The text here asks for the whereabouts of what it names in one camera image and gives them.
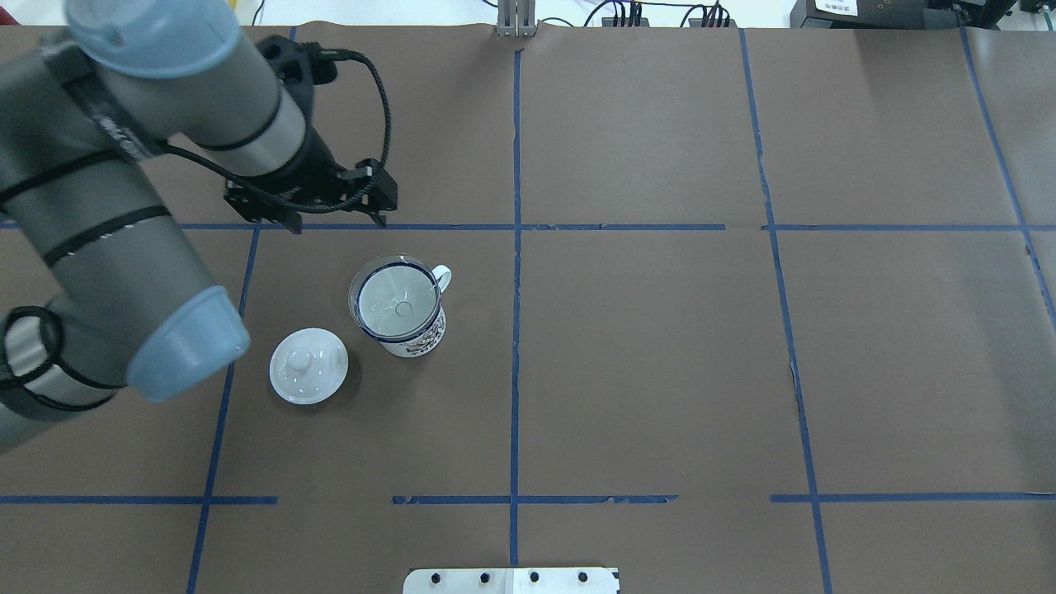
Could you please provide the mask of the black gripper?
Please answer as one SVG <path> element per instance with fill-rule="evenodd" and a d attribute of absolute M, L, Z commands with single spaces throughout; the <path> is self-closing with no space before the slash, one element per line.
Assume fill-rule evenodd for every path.
<path fill-rule="evenodd" d="M 366 214 L 374 225 L 384 229 L 386 214 L 398 208 L 398 184 L 377 159 L 356 163 L 350 179 L 343 177 L 347 170 L 335 161 L 319 133 L 307 132 L 286 165 L 248 179 L 261 191 L 291 203 L 291 209 L 269 203 L 241 186 L 226 186 L 224 200 L 247 222 L 279 224 L 290 233 L 302 233 L 301 214 L 337 210 Z"/>

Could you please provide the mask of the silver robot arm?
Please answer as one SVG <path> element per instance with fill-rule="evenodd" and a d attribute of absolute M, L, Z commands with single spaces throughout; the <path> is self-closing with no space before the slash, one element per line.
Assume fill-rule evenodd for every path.
<path fill-rule="evenodd" d="M 248 222 L 396 210 L 392 114 L 357 50 L 248 38 L 222 1 L 68 1 L 67 24 L 2 67 L 2 214 L 60 286 L 2 316 L 2 451 L 106 405 L 163 402 L 250 345 L 142 165 L 184 157 L 226 181 Z M 343 61 L 376 83 L 379 157 L 339 165 L 312 122 Z"/>

